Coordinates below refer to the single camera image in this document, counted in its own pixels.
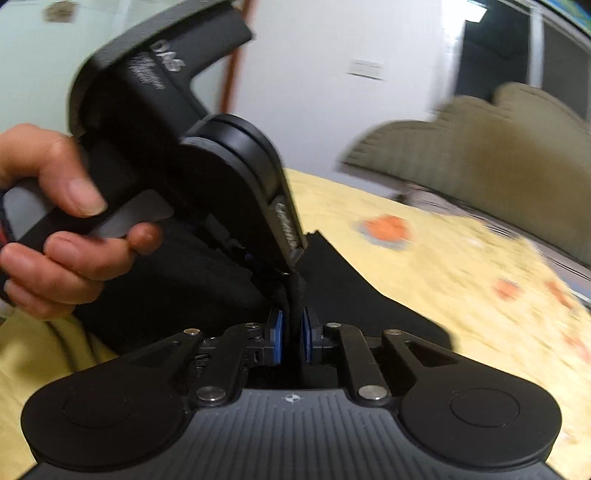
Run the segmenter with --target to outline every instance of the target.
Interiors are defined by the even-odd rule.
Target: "metal screw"
[[[223,397],[226,396],[226,392],[220,387],[215,387],[213,385],[208,385],[206,387],[199,388],[195,395],[199,400],[207,401],[207,402],[215,402],[221,400]]]
[[[378,401],[386,398],[388,390],[379,385],[365,385],[359,389],[358,394],[365,400]]]

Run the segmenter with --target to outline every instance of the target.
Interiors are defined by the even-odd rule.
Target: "finger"
[[[0,251],[0,266],[19,285],[58,303],[90,303],[103,288],[100,281],[83,278],[18,243],[8,244]]]
[[[129,230],[127,241],[140,255],[149,255],[162,244],[162,230],[153,223],[139,223]]]
[[[77,217],[98,215],[106,203],[80,162],[74,140],[33,125],[0,135],[0,185],[38,177],[43,192],[60,209]]]
[[[44,245],[45,254],[68,270],[91,280],[110,280],[129,271],[134,251],[121,238],[93,238],[57,232]]]
[[[74,305],[65,305],[43,299],[13,280],[8,280],[4,284],[4,291],[16,306],[40,320],[62,318],[74,310]]]

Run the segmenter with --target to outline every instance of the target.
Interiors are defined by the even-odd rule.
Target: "orange pattern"
[[[494,289],[501,300],[515,300],[521,291],[518,285],[504,278],[499,278]]]
[[[562,290],[560,290],[560,287],[558,286],[558,284],[554,280],[547,281],[546,286],[550,289],[550,292],[552,293],[552,295],[554,295],[556,297],[556,300],[558,300],[562,305],[564,305],[568,309],[571,309],[573,307],[572,302],[562,292]]]
[[[383,215],[373,220],[366,220],[363,223],[368,234],[384,242],[410,240],[407,224],[406,220],[394,215]]]
[[[591,352],[589,352],[589,349],[585,346],[580,338],[565,336],[564,341],[575,351],[575,353],[580,357],[581,360],[583,360],[583,362],[588,365],[591,364]]]

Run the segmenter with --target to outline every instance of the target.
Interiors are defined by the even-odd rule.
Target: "bed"
[[[382,294],[442,325],[458,353],[552,393],[563,428],[548,462],[568,480],[588,480],[591,322],[534,245],[497,235],[476,219],[425,212],[293,170],[287,175],[304,230],[320,231]],[[360,231],[364,221],[384,215],[408,226],[403,248],[372,243]],[[76,319],[56,325],[78,364],[91,367]],[[102,361],[113,357],[95,343]],[[34,464],[20,432],[22,405],[68,371],[41,322],[16,312],[0,326],[0,480]]]

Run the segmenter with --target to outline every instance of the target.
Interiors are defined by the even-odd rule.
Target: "white wall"
[[[219,59],[191,81],[191,91],[211,113],[221,113],[229,57]]]
[[[0,132],[23,122],[67,132],[70,84],[110,39],[117,2],[80,1],[73,23],[44,22],[46,0],[0,9]]]
[[[162,10],[181,3],[182,0],[121,0],[129,3],[129,10],[125,16],[125,28],[131,28],[145,19],[160,13]]]
[[[377,194],[390,189],[337,171],[376,124],[430,119],[441,69],[441,0],[257,0],[233,111],[275,144],[288,167]],[[384,80],[346,74],[353,59]]]
[[[441,7],[443,42],[438,76],[433,89],[433,104],[436,106],[447,103],[456,90],[466,26],[466,0],[442,0]]]

